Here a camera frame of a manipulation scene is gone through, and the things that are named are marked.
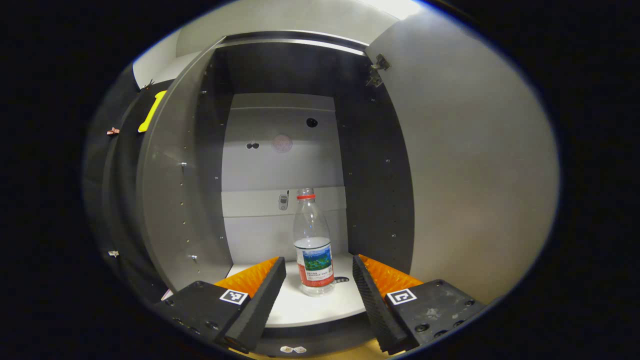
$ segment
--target yellow handle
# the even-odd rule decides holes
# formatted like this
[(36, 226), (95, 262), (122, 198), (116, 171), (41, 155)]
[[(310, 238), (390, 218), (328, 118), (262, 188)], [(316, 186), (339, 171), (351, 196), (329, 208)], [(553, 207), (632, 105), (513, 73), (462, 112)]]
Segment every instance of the yellow handle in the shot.
[(139, 133), (144, 133), (149, 128), (149, 124), (151, 123), (151, 118), (154, 116), (154, 113), (156, 112), (158, 104), (160, 104), (160, 100), (162, 100), (164, 93), (166, 93), (166, 90), (156, 94), (156, 101), (154, 101), (154, 104), (151, 106), (151, 110), (149, 110), (149, 114), (147, 114), (147, 118), (138, 127)]

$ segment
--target plastic water bottle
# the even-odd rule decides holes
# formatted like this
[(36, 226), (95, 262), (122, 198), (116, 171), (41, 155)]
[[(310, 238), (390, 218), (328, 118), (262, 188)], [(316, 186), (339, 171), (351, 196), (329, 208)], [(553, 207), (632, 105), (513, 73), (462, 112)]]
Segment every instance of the plastic water bottle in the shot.
[(298, 190), (298, 212), (293, 222), (302, 291), (313, 297), (333, 291), (331, 239), (326, 219), (316, 205), (312, 188)]

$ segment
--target cabinet door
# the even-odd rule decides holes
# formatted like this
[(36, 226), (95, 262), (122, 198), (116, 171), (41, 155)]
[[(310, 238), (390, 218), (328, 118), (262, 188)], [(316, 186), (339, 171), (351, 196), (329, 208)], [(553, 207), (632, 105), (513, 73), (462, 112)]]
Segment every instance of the cabinet door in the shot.
[(507, 293), (544, 245), (559, 195), (556, 143), (507, 59), (425, 6), (366, 49), (403, 130), (413, 181), (411, 275), (483, 302)]

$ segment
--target screw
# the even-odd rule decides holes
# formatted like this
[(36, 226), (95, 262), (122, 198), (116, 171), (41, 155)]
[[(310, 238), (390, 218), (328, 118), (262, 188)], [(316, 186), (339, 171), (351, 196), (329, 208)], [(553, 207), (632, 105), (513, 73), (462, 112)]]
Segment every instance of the screw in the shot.
[(415, 327), (415, 331), (416, 332), (422, 332), (422, 331), (425, 331), (428, 328), (429, 328), (429, 324), (428, 323), (424, 323), (424, 324), (416, 326)]
[(211, 330), (218, 330), (218, 324), (214, 322), (205, 322), (204, 324)]

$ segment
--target mounting hole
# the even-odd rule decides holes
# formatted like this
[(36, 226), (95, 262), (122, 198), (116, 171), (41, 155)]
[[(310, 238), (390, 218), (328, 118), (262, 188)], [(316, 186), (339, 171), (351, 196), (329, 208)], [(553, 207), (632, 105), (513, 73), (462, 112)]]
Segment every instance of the mounting hole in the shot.
[(422, 323), (422, 324), (420, 324), (420, 325), (415, 327), (415, 331), (416, 332), (422, 332), (422, 331), (427, 330), (428, 328), (429, 328), (429, 324), (428, 323)]
[(316, 127), (316, 126), (318, 126), (318, 120), (316, 120), (316, 119), (314, 119), (312, 117), (308, 118), (307, 119), (307, 126), (308, 127)]
[(204, 323), (208, 328), (210, 328), (211, 330), (219, 330), (218, 328), (218, 324), (214, 323), (214, 322), (205, 322)]

